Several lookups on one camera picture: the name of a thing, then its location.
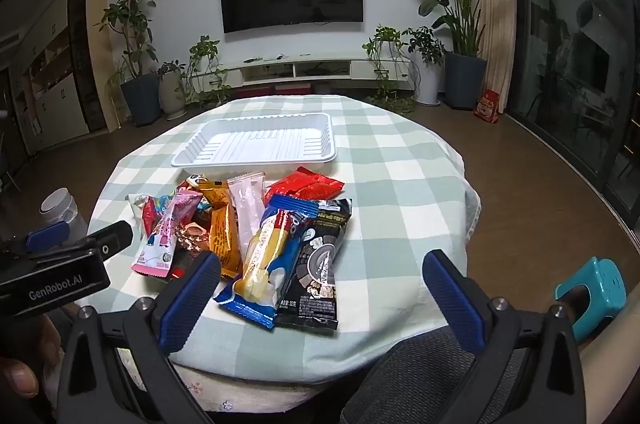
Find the green and white tablecloth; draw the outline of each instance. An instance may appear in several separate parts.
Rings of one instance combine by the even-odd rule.
[[[209,301],[177,364],[247,380],[302,384],[340,377],[380,357],[393,344],[443,326],[422,282],[422,258],[443,249],[466,274],[465,244],[480,200],[462,158],[432,131],[385,110],[341,96],[269,96],[237,100],[172,128],[124,157],[95,205],[89,230],[132,222],[127,194],[165,194],[186,173],[172,157],[203,123],[224,117],[326,112],[337,157],[320,171],[345,183],[353,216],[335,261],[338,330],[319,335],[273,332]],[[106,264],[111,286],[86,300],[98,311],[123,310],[162,287],[131,271],[134,244]]]

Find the glass door frame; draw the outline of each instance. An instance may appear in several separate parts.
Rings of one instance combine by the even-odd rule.
[[[506,112],[523,124],[528,130],[536,134],[546,144],[551,146],[564,159],[582,175],[591,185],[599,191],[604,198],[611,204],[613,209],[620,215],[627,226],[633,228],[636,220],[640,216],[640,196],[636,199],[632,208],[627,207],[620,200],[613,190],[607,185],[610,173],[613,169],[616,157],[622,147],[625,132],[631,117],[631,108],[634,95],[638,92],[634,83],[635,70],[635,46],[630,47],[628,58],[625,65],[625,75],[620,82],[620,92],[618,101],[618,118],[607,146],[604,159],[597,171],[593,171],[584,163],[570,148],[553,138],[547,131],[540,128],[534,122],[530,121],[523,114],[520,114],[513,108],[516,104],[520,86],[522,84],[522,76],[524,76],[526,64],[527,38],[529,32],[527,29],[527,17],[529,15],[529,0],[516,0],[516,41],[513,59],[513,71],[511,74],[511,85],[506,105]],[[636,35],[638,35],[638,23],[636,22]]]

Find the potted plant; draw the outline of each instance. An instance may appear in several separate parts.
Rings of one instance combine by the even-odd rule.
[[[124,121],[131,118],[131,112],[127,107],[127,102],[122,93],[121,85],[131,79],[131,72],[126,60],[120,61],[116,71],[109,76],[107,83],[104,84],[104,91],[109,94],[111,104],[116,114],[118,128],[122,126]]]
[[[445,102],[453,108],[472,110],[481,93],[486,60],[478,58],[485,26],[480,26],[481,0],[425,0],[418,8],[427,16],[437,6],[444,8],[431,26],[448,26],[453,39],[453,52],[445,54]]]
[[[158,69],[160,78],[160,108],[168,120],[177,119],[187,113],[186,98],[182,89],[184,63],[178,60],[165,61]]]
[[[186,80],[188,102],[201,105],[210,103],[215,108],[230,99],[231,87],[225,84],[226,69],[220,66],[218,60],[219,43],[220,40],[212,40],[207,34],[189,49]],[[211,85],[209,91],[205,91],[205,83]]]
[[[158,61],[156,50],[151,45],[151,20],[144,12],[145,8],[155,6],[153,0],[117,0],[104,10],[104,16],[98,23],[100,30],[110,27],[124,38],[125,49],[122,53],[132,79],[124,81],[120,87],[131,112],[133,124],[137,127],[153,123],[161,114],[158,74],[145,72],[143,66],[143,58],[146,56]]]
[[[439,65],[442,63],[444,45],[427,26],[418,27],[418,29],[409,27],[403,30],[402,35],[409,35],[407,51],[414,56],[415,101],[420,105],[437,107],[440,104]]]
[[[407,59],[403,50],[405,46],[402,33],[393,27],[385,26],[377,26],[373,38],[369,38],[369,43],[362,45],[373,64],[378,85],[375,95],[367,97],[366,100],[372,105],[398,114],[412,112],[415,104],[412,99],[398,97],[398,91],[392,88],[389,70],[383,65],[382,58],[392,59],[396,77],[406,77],[407,74],[403,72],[403,62]]]

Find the tv stand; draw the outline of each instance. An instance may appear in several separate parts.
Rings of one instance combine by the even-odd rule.
[[[381,58],[383,71],[398,88],[411,88],[408,78],[410,62],[404,59]],[[225,84],[232,88],[249,85],[309,82],[315,80],[340,81],[352,86],[374,88],[377,72],[364,51],[353,53],[317,53],[284,56],[279,59],[250,62],[224,62]],[[213,74],[199,74],[192,78],[196,92],[213,90],[218,81]]]

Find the beige curtain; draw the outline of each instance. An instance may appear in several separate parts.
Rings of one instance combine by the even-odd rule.
[[[500,94],[498,112],[509,93],[516,40],[516,0],[482,0],[480,25],[486,24],[480,56],[487,60],[486,88]]]

